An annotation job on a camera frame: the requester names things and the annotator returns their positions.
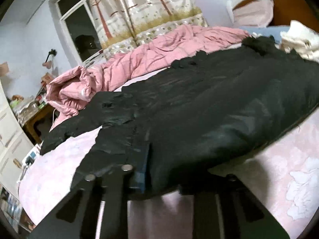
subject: mattress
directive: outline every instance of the mattress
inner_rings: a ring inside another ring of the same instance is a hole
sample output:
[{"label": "mattress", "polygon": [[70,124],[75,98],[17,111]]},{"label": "mattress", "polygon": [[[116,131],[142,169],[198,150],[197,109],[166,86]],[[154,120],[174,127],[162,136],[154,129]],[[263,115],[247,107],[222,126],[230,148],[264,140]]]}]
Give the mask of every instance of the mattress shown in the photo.
[{"label": "mattress", "polygon": [[[132,79],[124,86],[159,71]],[[75,169],[95,143],[99,129],[69,138],[38,158],[27,171],[20,184],[20,201],[35,224],[69,192]],[[319,206],[318,142],[317,110],[266,149],[214,167],[211,172],[237,175],[294,239]],[[129,238],[191,239],[192,200],[192,196],[173,192],[129,202]]]}]

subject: curtain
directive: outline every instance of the curtain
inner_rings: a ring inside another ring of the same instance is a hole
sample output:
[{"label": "curtain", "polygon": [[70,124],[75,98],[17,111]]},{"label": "curtain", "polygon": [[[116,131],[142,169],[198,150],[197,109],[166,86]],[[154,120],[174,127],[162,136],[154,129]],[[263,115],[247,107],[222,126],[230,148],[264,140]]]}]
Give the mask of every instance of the curtain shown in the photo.
[{"label": "curtain", "polygon": [[106,58],[128,52],[178,25],[207,26],[192,0],[88,0]]}]

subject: white window frame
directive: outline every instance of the white window frame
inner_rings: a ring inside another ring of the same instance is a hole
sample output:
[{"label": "white window frame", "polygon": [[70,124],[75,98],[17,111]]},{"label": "white window frame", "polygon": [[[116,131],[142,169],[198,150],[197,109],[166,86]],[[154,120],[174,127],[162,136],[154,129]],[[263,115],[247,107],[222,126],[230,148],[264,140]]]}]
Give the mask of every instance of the white window frame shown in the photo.
[{"label": "white window frame", "polygon": [[59,15],[59,21],[60,21],[60,26],[62,28],[62,32],[63,32],[63,35],[66,39],[66,43],[67,45],[70,47],[71,49],[71,52],[72,54],[74,55],[78,65],[87,65],[91,59],[95,58],[96,56],[100,55],[101,54],[101,50],[99,50],[98,52],[96,52],[94,55],[90,56],[89,58],[87,58],[86,60],[82,61],[76,47],[75,47],[75,44],[72,40],[72,37],[71,37],[71,34],[69,32],[69,29],[66,25],[66,22],[65,20],[73,13],[75,12],[78,8],[80,8],[82,5],[84,6],[85,10],[87,11],[87,14],[93,24],[93,27],[94,29],[96,29],[95,27],[95,22],[94,22],[94,18],[93,18],[93,15],[92,15],[92,12],[87,4],[87,0],[80,0],[77,4],[75,4],[70,10],[68,10],[64,15],[61,14],[61,11],[60,11],[60,7],[59,7],[59,2],[60,0],[58,0],[56,3],[55,3],[55,6],[56,6],[56,9],[57,9],[57,12],[58,12],[58,15]]}]

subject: cabinet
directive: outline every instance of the cabinet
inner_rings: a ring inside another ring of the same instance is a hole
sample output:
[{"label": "cabinet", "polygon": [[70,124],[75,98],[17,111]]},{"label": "cabinet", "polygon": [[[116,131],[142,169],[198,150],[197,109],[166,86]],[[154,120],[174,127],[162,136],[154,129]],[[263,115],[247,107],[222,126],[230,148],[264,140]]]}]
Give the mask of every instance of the cabinet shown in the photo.
[{"label": "cabinet", "polygon": [[17,199],[20,164],[32,147],[10,109],[0,81],[0,183]]}]

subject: wrinkled black fabric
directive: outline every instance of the wrinkled black fabric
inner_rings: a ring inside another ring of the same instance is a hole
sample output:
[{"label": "wrinkled black fabric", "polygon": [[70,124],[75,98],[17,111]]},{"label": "wrinkled black fabric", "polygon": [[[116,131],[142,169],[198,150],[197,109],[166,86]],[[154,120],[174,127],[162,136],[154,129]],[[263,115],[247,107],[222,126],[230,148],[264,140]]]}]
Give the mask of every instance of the wrinkled black fabric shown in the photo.
[{"label": "wrinkled black fabric", "polygon": [[50,132],[41,154],[103,125],[73,184],[112,163],[127,163],[148,140],[147,189],[161,193],[296,126],[319,102],[318,78],[317,63],[295,51],[285,54],[271,38],[246,38],[238,49],[176,60],[122,92],[97,93]]}]

